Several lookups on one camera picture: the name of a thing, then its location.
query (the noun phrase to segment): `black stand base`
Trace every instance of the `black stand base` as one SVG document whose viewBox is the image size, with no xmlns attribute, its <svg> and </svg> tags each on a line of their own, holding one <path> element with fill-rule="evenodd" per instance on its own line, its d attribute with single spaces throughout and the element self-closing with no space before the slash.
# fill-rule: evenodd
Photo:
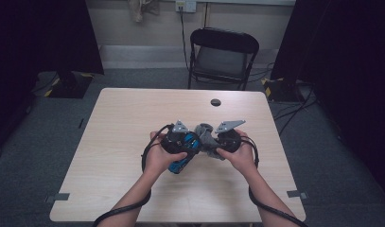
<svg viewBox="0 0 385 227">
<path fill-rule="evenodd" d="M 68 75 L 66 75 L 65 78 L 60 77 L 60 79 L 51 86 L 50 91 L 48 91 L 45 96 L 83 98 L 92 79 L 92 76 L 71 73 L 70 79 L 68 79 Z"/>
<path fill-rule="evenodd" d="M 302 102 L 304 97 L 294 84 L 288 86 L 283 80 L 262 80 L 265 93 L 269 101 Z"/>
</svg>

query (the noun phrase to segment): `table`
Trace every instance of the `table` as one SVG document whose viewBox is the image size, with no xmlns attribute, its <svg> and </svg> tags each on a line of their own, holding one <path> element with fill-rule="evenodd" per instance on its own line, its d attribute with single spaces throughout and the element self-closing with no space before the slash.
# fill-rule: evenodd
<svg viewBox="0 0 385 227">
<path fill-rule="evenodd" d="M 221 101 L 218 107 L 211 100 Z M 149 133 L 181 120 L 190 130 L 200 123 L 246 120 L 259 149 L 259 171 L 275 193 L 304 220 L 306 214 L 264 94 L 239 91 L 103 89 L 96 102 L 60 193 L 53 221 L 94 221 L 109 211 L 136 182 Z M 200 152 L 176 175 L 166 171 L 152 188 L 140 222 L 260 222 L 248 185 L 228 161 Z"/>
</svg>

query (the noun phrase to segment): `person's right hand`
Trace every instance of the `person's right hand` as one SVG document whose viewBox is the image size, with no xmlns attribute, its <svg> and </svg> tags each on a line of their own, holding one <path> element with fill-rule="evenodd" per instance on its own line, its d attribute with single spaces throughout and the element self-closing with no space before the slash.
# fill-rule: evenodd
<svg viewBox="0 0 385 227">
<path fill-rule="evenodd" d="M 236 130 L 236 132 L 238 132 L 240 136 L 248 136 L 248 134 L 243 131 Z M 242 142 L 239 149 L 234 153 L 228 152 L 222 148 L 217 148 L 217 152 L 223 158 L 230 161 L 233 167 L 242 173 L 242 175 L 245 175 L 249 171 L 257 170 L 254 165 L 254 155 L 252 149 L 251 145 Z"/>
</svg>

